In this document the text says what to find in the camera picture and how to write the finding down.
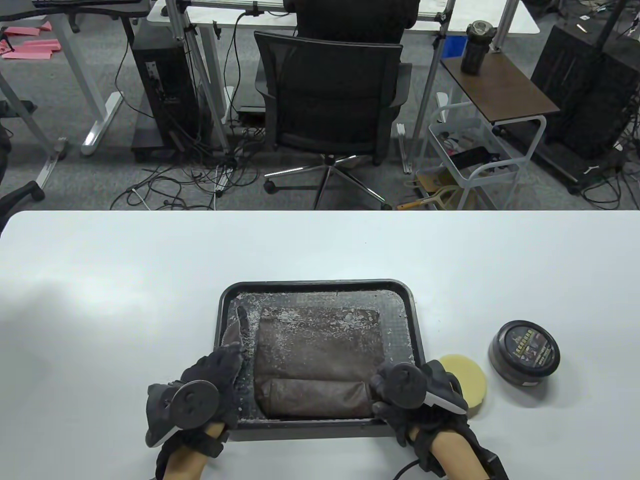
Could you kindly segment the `person's left hand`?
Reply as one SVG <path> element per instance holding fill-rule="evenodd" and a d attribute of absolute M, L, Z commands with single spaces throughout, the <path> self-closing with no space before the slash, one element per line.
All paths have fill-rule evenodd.
<path fill-rule="evenodd" d="M 239 342 L 219 346 L 183 371 L 180 377 L 183 382 L 203 380 L 217 388 L 219 405 L 209 422 L 222 423 L 229 430 L 237 428 L 240 416 L 236 381 L 243 366 L 243 354 L 244 347 Z"/>

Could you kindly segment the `person's right hand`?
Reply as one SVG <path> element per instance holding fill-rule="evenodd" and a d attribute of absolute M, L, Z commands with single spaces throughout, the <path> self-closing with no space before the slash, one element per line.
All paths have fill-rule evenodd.
<path fill-rule="evenodd" d="M 402 447 L 414 441 L 430 446 L 444 431 L 469 436 L 469 406 L 461 384 L 437 359 L 421 366 L 381 364 L 370 387 L 374 416 L 394 430 Z"/>

